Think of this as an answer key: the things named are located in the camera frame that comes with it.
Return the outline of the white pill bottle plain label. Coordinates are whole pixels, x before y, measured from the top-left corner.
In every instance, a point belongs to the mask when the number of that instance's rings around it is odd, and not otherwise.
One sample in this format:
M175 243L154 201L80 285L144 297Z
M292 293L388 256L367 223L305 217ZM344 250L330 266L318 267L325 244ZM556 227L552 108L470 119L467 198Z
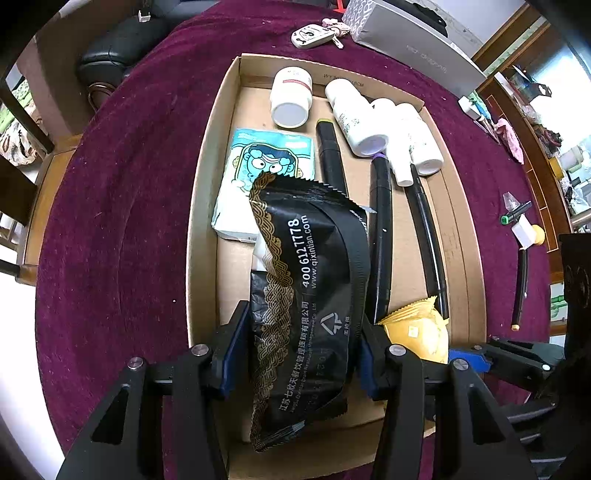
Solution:
M356 86L344 78L325 86L325 97L352 152L359 157L372 157L384 151L388 136L380 126L376 112Z

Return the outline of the black marker green cap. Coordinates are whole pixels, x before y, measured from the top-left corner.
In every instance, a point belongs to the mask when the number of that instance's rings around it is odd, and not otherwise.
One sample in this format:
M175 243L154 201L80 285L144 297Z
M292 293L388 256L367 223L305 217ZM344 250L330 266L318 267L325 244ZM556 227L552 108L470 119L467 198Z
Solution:
M502 225L510 225L517 222L520 217L525 214L532 207L532 202L527 201L518 205L515 209L506 212L500 217L500 223Z

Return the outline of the black leather chair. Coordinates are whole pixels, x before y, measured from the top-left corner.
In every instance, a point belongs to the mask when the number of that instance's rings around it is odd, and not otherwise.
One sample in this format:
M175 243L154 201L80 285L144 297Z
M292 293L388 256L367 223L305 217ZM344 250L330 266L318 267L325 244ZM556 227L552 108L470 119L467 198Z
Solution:
M346 39L344 49L332 44L310 50L294 47L294 30L335 17L330 1L220 1L197 15L173 17L175 6L173 1L156 1L149 21L128 18L95 40L78 62L81 83L87 88L116 88L130 78L133 91L187 89L198 107L205 108L231 61L242 53L256 53L344 68L423 99L438 88L417 70L351 39Z

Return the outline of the maroon tablecloth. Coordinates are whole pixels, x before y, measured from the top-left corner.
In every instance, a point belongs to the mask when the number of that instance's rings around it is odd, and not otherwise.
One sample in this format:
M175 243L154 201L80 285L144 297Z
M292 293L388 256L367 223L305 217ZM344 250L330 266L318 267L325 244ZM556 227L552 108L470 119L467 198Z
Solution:
M344 68L424 101L471 209L488 331L511 335L516 255L499 219L504 193L532 198L523 167L420 72L351 40L342 48L294 48L294 30L328 16L290 1L222 1L178 25L89 122L52 205L36 285L40 378L63 451L130 358L164 361L187 347L193 178L214 97L243 53Z

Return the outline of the cardboard box tray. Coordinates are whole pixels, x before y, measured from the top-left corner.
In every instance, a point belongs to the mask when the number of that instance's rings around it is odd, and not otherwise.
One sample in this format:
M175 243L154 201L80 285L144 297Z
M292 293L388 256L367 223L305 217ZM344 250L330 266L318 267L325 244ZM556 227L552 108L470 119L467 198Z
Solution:
M367 98L390 98L414 105L428 125L444 165L422 180L445 265L452 346L482 342L487 336L483 268L468 200L453 157L431 112L410 90L329 65L294 58L243 53L230 64L217 92L204 132L195 171L187 234L186 313L189 345L211 342L219 324L228 323L239 300L249 298L250 244L217 237L211 217L229 144L236 128L279 131L270 117L270 87L276 72L288 66L307 70L314 82L310 118L298 133L315 137L315 122L332 117L325 85L346 78ZM356 158L337 132L349 196L369 206L370 161ZM395 189L394 262L389 311L427 296L422 258L406 195ZM373 402L353 379L345 415L312 424L296 440L256 453L242 442L249 437L252 400L247 394L222 407L224 460L229 479L308 479L331 475L374 460L385 415L385 403Z

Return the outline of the black marker yellow cap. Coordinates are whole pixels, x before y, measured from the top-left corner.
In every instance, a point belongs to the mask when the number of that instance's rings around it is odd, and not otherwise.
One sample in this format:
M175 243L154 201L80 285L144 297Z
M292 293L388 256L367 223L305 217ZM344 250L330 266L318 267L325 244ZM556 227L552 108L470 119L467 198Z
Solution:
M429 297L435 296L435 308L444 319L450 318L447 278L433 214L414 164L410 166L413 184L405 188L420 248Z

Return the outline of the clear plastic packet red item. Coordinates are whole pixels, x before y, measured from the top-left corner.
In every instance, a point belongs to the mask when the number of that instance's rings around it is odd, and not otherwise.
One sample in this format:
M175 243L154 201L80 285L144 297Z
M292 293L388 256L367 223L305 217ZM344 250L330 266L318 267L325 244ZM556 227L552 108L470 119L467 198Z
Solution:
M511 192L505 192L502 195L502 198L507 213L513 212L521 205L521 202L517 200Z

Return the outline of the yellow snack packet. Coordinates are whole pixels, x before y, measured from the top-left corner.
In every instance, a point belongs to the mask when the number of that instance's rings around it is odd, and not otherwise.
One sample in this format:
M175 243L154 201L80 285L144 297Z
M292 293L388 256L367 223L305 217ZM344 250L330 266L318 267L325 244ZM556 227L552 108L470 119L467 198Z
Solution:
M436 309L437 296L413 302L379 322L392 344L400 344L421 359L447 364L449 320Z

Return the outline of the white square charger box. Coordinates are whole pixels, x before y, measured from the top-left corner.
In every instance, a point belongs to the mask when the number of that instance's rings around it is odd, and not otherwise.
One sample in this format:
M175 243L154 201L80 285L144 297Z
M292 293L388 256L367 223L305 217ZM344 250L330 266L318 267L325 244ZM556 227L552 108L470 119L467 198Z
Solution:
M518 220L511 227L511 230L523 250L527 250L536 244L537 230L535 229L535 225L529 222L525 214L519 216Z

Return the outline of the black marker purple cap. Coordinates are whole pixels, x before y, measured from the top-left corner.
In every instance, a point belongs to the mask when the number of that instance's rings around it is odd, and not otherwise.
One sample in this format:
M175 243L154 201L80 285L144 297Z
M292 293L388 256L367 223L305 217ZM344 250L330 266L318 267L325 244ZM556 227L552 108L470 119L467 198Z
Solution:
M393 263L393 198L391 169L384 154L376 154L370 163L370 280L366 315L373 324L387 314L391 297Z

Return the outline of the black marker white caps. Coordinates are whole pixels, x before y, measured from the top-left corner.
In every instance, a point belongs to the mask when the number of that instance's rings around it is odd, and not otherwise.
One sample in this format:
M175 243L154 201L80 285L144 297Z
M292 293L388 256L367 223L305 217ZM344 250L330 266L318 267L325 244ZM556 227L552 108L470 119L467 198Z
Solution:
M520 330L520 322L523 312L523 305L527 298L529 275L529 252L527 249L518 250L516 291L512 312L511 328L513 331Z

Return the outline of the white power adapter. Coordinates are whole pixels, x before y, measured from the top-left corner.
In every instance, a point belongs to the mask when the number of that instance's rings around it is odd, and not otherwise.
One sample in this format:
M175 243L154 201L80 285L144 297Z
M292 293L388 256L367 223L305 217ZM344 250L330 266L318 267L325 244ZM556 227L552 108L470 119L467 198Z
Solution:
M472 120L479 120L482 117L482 114L478 110L478 108L473 104L473 102L466 96L461 97L458 100L458 104L462 111L469 116Z

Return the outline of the white car key fob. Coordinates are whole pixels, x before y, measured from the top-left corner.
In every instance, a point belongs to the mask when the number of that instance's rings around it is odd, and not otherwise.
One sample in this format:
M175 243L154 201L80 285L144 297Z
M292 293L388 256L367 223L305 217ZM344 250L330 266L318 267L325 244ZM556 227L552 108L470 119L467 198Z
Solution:
M311 49L332 43L338 49L344 48L342 37L351 32L348 25L337 19L325 18L321 24L308 24L290 35L291 44L297 49Z

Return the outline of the pink cloth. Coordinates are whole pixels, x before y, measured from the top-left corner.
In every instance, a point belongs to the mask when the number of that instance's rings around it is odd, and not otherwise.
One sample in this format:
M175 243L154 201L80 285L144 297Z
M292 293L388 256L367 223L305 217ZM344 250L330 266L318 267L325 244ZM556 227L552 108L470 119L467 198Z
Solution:
M510 156L520 165L524 165L524 153L512 125L505 118L500 118L493 127Z

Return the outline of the white bottle with qr label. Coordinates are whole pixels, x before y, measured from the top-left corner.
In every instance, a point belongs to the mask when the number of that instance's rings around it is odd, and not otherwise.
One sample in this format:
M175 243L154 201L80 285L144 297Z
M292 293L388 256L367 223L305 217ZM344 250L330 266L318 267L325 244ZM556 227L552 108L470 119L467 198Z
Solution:
M438 173L444 164L444 157L427 123L409 103L397 105L396 114L407 137L417 173L424 177Z

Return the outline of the black foil snack pouch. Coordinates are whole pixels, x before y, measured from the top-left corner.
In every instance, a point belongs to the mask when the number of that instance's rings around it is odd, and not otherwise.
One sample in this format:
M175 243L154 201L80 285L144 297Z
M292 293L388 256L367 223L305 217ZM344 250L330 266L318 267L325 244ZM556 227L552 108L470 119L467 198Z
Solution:
M265 172L249 192L256 349L250 443L264 451L348 409L370 277L365 209L334 187Z

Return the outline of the wooden cabinet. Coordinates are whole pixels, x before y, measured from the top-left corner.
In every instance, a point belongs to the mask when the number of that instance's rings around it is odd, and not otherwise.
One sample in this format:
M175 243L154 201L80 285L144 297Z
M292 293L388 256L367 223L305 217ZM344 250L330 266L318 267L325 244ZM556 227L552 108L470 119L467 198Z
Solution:
M559 238L574 232L563 160L590 129L590 68L547 8L521 6L474 55L487 79L477 92L520 142L545 230L550 282L564 280Z

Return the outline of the slim white bottle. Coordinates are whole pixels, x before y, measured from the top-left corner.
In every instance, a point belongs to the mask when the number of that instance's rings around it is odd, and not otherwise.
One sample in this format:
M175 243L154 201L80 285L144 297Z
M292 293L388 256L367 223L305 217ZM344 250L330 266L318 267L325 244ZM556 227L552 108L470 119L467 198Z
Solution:
M414 184L411 171L410 140L397 105L387 98L377 98L370 103L388 136L385 150L397 185L410 187Z

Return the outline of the yellow round sponge ball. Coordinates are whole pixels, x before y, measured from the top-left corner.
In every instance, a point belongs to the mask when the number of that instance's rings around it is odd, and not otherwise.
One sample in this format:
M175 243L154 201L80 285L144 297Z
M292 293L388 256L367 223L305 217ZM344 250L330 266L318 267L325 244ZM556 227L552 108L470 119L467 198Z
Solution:
M545 242L545 239L546 239L545 230L541 226L539 226L537 224L533 224L532 225L532 229L533 229L533 232L535 234L534 244L536 246L543 245L544 242Z

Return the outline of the white pill bottle red label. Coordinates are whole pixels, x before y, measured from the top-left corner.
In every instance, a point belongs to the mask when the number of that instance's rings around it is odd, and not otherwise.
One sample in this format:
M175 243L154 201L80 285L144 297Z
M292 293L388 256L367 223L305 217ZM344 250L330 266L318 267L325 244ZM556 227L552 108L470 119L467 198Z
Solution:
M308 121L312 81L307 70L285 67L276 73L270 89L270 115L277 126L294 129Z

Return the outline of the green cloth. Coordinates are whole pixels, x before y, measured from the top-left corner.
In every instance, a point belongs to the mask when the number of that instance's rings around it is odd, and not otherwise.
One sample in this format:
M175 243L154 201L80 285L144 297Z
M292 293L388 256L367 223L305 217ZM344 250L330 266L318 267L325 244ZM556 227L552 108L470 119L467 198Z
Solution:
M477 92L476 92L476 91L472 91L472 92L469 94L468 98L471 100L471 102L472 102L474 105L480 105L481 107L483 107L483 106L484 106L483 100L480 98L480 96L477 94Z

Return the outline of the grey long gift box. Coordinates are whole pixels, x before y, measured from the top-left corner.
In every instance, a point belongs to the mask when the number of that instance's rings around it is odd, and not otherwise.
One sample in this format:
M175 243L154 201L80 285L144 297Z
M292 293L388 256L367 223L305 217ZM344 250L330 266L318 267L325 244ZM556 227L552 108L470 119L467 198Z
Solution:
M387 1L351 1L342 21L353 41L404 63L458 97L486 80L451 40L412 13Z

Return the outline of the blue small object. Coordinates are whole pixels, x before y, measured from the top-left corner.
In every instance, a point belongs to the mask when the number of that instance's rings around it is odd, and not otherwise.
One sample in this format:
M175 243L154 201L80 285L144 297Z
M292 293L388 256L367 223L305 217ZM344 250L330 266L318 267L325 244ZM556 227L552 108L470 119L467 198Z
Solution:
M483 103L482 100L475 100L474 101L475 106L477 107L477 109L479 110L479 112L487 119L487 120L491 120L491 114L488 111L488 108L486 107L486 105Z

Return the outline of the black marker olive caps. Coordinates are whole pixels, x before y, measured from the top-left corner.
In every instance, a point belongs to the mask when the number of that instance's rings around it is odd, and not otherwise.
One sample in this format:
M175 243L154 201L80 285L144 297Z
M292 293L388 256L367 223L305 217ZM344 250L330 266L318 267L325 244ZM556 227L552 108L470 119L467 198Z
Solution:
M315 126L315 135L318 142L318 158L322 170L322 182L349 196L344 164L342 164L342 154L335 135L334 123L325 119L318 120Z

